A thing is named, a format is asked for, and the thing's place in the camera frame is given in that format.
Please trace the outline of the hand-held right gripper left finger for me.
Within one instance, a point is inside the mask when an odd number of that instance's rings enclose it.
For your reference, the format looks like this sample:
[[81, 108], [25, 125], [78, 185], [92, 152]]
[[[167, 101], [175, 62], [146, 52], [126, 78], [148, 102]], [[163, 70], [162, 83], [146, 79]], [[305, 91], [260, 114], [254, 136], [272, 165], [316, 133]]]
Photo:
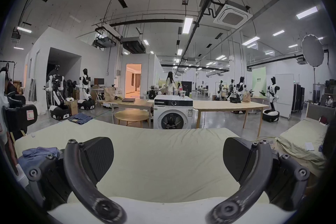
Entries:
[[127, 214], [121, 205], [97, 189], [97, 183], [112, 165], [114, 148], [110, 138], [96, 137], [85, 142], [69, 139], [58, 156], [47, 155], [29, 168], [27, 193], [44, 210], [68, 201], [74, 193], [97, 219], [107, 224], [123, 224]]

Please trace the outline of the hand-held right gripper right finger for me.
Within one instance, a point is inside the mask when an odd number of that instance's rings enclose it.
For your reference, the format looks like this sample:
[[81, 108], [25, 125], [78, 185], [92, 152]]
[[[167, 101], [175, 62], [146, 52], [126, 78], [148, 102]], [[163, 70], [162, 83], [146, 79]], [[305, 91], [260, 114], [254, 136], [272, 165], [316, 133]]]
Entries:
[[297, 210], [304, 199], [309, 169], [290, 155], [280, 155], [266, 140], [250, 142], [240, 137], [227, 138], [223, 162], [240, 187], [213, 207], [206, 216], [207, 223], [237, 221], [264, 192], [271, 204], [288, 212]]

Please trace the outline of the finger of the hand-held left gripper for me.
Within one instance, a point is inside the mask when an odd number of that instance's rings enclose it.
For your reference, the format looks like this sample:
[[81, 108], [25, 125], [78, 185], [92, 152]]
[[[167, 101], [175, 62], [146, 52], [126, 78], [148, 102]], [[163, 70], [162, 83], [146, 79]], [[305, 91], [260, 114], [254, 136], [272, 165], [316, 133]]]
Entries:
[[25, 106], [26, 98], [24, 95], [7, 95], [7, 100], [10, 106]]
[[38, 113], [35, 105], [9, 108], [2, 107], [4, 122], [7, 130], [13, 137], [23, 137], [27, 134], [27, 127], [37, 121]]

